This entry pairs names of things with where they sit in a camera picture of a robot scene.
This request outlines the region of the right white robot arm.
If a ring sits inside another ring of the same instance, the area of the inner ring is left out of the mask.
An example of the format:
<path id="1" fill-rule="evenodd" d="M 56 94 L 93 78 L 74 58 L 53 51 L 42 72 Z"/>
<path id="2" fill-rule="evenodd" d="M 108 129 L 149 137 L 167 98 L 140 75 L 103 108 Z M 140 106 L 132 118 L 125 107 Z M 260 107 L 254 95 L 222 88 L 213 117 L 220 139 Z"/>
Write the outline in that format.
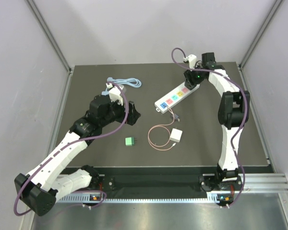
<path id="1" fill-rule="evenodd" d="M 216 63 L 214 53 L 202 54 L 200 65 L 195 55 L 184 56 L 183 62 L 189 65 L 184 72 L 188 89 L 208 80 L 221 97 L 217 118 L 223 133 L 222 150 L 214 185 L 224 190 L 239 180 L 237 156 L 240 135 L 249 117 L 250 93 L 230 79 L 224 67 Z"/>

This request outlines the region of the white multicolour power strip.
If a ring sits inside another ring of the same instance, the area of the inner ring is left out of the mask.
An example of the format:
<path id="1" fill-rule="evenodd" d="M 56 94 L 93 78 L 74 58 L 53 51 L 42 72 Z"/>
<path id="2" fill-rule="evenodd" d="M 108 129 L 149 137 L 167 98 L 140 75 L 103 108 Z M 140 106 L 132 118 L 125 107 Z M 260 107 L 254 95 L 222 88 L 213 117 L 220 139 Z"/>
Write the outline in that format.
<path id="1" fill-rule="evenodd" d="M 166 113 L 169 108 L 172 109 L 175 105 L 180 103 L 199 88 L 200 85 L 197 84 L 193 89 L 190 90 L 185 86 L 184 82 L 181 83 L 176 88 L 155 101 L 154 105 L 156 111 L 162 114 Z"/>

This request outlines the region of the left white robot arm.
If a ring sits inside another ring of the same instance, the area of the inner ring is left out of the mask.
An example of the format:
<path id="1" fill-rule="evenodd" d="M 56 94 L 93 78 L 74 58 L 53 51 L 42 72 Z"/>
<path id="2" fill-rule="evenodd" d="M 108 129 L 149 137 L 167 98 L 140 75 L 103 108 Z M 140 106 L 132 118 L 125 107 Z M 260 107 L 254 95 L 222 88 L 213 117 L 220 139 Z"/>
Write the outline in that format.
<path id="1" fill-rule="evenodd" d="M 115 133 L 102 134 L 105 126 L 113 122 L 132 126 L 140 116 L 132 101 L 114 101 L 109 95 L 96 96 L 85 115 L 74 122 L 60 144 L 33 170 L 16 176 L 16 200 L 21 200 L 38 216 L 43 216 L 64 196 L 83 188 L 96 189 L 99 186 L 98 173 L 91 166 L 83 166 L 62 178 L 59 175 L 95 139 Z"/>

